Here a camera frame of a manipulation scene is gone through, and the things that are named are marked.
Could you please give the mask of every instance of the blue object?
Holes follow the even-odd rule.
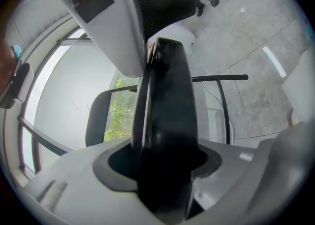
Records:
[[[309,19],[307,18],[307,16],[303,13],[303,20],[305,23],[305,31],[306,31],[306,36],[307,39],[309,40],[310,43],[315,43],[315,33],[314,30],[311,26],[311,23],[309,21]]]
[[[16,55],[16,58],[19,59],[20,58],[20,55],[22,53],[22,49],[19,45],[14,45],[13,46],[13,50],[15,52],[15,55]]]

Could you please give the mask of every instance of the gray floor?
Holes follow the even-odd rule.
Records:
[[[201,17],[183,22],[197,38],[188,56],[191,74],[248,74],[248,81],[224,81],[222,86],[234,143],[256,147],[260,140],[288,127],[291,105],[281,85],[309,47],[300,11],[293,0],[220,0],[217,7],[204,3]],[[265,46],[286,77],[281,78],[262,50]],[[215,82],[202,84],[220,101]],[[220,105],[200,84],[194,83],[194,89],[199,137],[222,142],[225,130]]]

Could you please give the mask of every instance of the glass window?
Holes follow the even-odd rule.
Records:
[[[68,38],[79,38],[81,37],[83,34],[85,34],[85,31],[83,29],[78,29],[77,31],[75,31],[73,34],[71,34]]]
[[[116,67],[94,45],[73,45],[55,65],[36,102],[33,125],[74,150],[85,132],[95,98],[110,89]]]
[[[32,134],[24,127],[22,128],[22,154],[24,164],[35,172],[32,151]]]
[[[225,121],[222,100],[216,81],[193,83],[198,138],[225,143]]]
[[[45,146],[38,144],[39,160],[41,169],[50,167],[60,156],[48,150]]]
[[[131,136],[136,96],[137,94],[135,92],[130,91],[112,93],[104,142]]]
[[[78,29],[69,38],[84,33]],[[61,45],[36,78],[24,118],[51,139],[74,150],[82,149],[86,146],[86,126],[95,98],[103,91],[138,82],[139,78],[122,75],[95,45]],[[105,141],[130,136],[135,98],[136,93],[129,91],[113,93]],[[32,135],[23,129],[22,139],[24,162],[34,170]],[[39,156],[41,168],[47,168],[59,157],[42,145]]]

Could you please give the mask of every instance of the white wall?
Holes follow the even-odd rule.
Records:
[[[74,19],[69,19],[63,24],[59,25],[58,22],[53,25],[55,28],[48,34],[41,42],[36,42],[37,47],[32,51],[28,58],[33,71],[35,72],[39,64],[43,61],[49,51],[56,45],[58,39],[64,37],[72,29],[78,26]],[[24,186],[28,179],[21,173],[19,169],[19,152],[18,152],[18,121],[17,116],[21,112],[22,105],[16,103],[11,109],[6,110],[4,119],[4,147],[5,157],[11,175],[16,180],[17,184]]]
[[[72,46],[46,83],[34,126],[72,149],[84,148],[91,105],[109,89],[115,71],[98,47]]]
[[[21,0],[6,25],[5,39],[22,50],[69,14],[61,0]]]

